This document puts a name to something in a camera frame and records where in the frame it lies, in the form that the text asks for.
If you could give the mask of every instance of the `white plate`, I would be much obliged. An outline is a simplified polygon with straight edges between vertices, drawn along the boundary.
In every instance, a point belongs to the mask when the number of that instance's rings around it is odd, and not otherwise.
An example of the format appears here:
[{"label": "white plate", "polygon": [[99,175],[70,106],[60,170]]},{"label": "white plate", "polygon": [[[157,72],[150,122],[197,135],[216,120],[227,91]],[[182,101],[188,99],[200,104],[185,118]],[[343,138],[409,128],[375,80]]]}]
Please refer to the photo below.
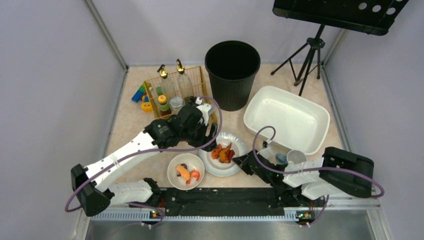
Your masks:
[{"label": "white plate", "polygon": [[[229,132],[221,132],[216,138],[216,143],[226,148],[231,143],[231,150],[234,150],[234,157],[237,158],[248,153],[245,143],[236,135]],[[210,174],[218,177],[228,177],[237,173],[240,168],[233,161],[231,163],[221,163],[219,159],[212,159],[212,152],[199,150],[199,157],[203,161],[204,168]]]},{"label": "white plate", "polygon": [[[274,86],[264,86],[253,96],[243,120],[253,133],[271,125],[276,129],[274,143],[313,155],[326,138],[330,114],[303,97]],[[272,134],[272,129],[260,133],[266,139]]]}]

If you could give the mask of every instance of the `black music stand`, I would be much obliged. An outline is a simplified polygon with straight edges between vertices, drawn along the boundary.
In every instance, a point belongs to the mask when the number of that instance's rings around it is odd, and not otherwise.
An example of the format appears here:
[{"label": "black music stand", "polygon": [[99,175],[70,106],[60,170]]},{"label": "black music stand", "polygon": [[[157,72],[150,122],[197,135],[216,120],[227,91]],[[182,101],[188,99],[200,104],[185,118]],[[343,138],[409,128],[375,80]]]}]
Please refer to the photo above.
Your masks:
[{"label": "black music stand", "polygon": [[[326,25],[382,36],[389,32],[396,16],[407,2],[408,0],[275,0],[272,12],[276,16],[321,25],[316,36],[308,38],[306,43],[272,71],[271,75],[274,75],[289,62],[296,79],[294,85],[297,86],[302,83],[299,91],[299,96],[301,96],[308,75],[315,68],[318,68],[316,78],[321,78],[321,49],[325,42],[320,37]],[[299,74],[296,76],[292,58],[308,45],[310,46],[309,52]],[[316,51],[318,52],[318,63],[310,70]]]}]

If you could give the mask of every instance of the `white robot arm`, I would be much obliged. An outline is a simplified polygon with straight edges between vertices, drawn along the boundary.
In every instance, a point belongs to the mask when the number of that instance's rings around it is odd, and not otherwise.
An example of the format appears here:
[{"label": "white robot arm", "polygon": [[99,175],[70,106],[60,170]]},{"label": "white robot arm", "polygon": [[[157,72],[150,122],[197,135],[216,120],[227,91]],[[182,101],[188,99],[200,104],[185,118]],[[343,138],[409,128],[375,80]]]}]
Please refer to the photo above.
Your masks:
[{"label": "white robot arm", "polygon": [[371,197],[372,182],[366,178],[372,179],[374,162],[367,157],[335,147],[327,147],[318,159],[298,164],[273,164],[268,159],[274,156],[267,145],[257,152],[260,163],[253,152],[232,160],[246,174],[255,174],[277,189],[289,186],[293,195],[302,194],[310,200],[343,192],[358,198]]},{"label": "white robot arm", "polygon": [[[144,203],[153,194],[152,188],[157,187],[153,181],[115,183],[115,180],[141,161],[159,154],[159,151],[138,154],[121,163],[118,163],[119,159],[145,150],[174,147],[180,141],[186,141],[193,147],[200,147],[215,136],[217,133],[215,123],[212,124],[209,135],[206,136],[208,121],[214,111],[213,106],[194,97],[191,97],[190,102],[190,106],[184,106],[177,115],[172,115],[168,119],[152,121],[129,143],[100,161],[85,167],[78,164],[72,168],[72,188],[75,191],[85,180],[114,164],[111,169],[94,178],[91,184],[87,184],[77,194],[88,217],[102,212],[110,205],[128,202]],[[214,141],[203,149],[210,152],[215,147],[216,142]]]}]

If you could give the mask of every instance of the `white cup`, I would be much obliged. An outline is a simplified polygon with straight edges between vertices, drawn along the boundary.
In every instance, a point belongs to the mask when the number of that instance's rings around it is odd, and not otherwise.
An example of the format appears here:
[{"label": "white cup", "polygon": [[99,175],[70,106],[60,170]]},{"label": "white cup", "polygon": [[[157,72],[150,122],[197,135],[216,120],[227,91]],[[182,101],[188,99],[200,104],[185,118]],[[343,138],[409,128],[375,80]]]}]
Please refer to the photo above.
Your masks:
[{"label": "white cup", "polygon": [[306,155],[302,151],[291,150],[287,153],[287,162],[289,163],[301,164],[306,161],[307,161]]}]

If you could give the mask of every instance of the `black trash can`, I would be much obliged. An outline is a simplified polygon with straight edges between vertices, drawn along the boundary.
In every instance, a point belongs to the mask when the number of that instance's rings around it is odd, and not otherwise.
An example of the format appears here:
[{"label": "black trash can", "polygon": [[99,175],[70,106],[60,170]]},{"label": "black trash can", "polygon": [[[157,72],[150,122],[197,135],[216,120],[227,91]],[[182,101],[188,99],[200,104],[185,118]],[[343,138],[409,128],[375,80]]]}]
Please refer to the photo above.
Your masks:
[{"label": "black trash can", "polygon": [[207,51],[204,65],[213,98],[221,109],[232,112],[243,108],[261,65],[258,51],[245,42],[223,41]]}]

